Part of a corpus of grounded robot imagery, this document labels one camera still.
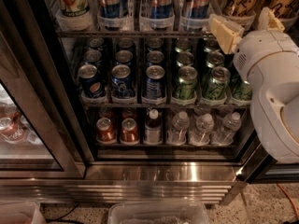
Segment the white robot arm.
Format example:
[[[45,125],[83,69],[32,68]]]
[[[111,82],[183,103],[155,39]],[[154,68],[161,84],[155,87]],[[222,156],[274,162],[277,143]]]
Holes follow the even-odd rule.
[[[211,33],[252,88],[250,114],[263,148],[281,163],[299,162],[299,48],[278,29],[244,33],[223,16],[209,16]]]

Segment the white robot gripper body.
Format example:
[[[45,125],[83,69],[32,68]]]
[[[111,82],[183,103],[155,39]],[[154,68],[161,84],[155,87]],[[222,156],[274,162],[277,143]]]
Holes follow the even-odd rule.
[[[262,59],[281,52],[298,54],[299,48],[291,37],[279,31],[253,31],[239,43],[233,64],[244,81],[249,71]]]

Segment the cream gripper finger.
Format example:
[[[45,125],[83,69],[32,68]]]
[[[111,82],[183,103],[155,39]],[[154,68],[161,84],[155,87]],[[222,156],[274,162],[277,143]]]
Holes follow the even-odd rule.
[[[285,27],[269,7],[264,7],[258,19],[258,30],[283,32]]]
[[[225,54],[236,53],[245,31],[241,25],[223,18],[223,16],[211,14],[209,16],[209,27]]]

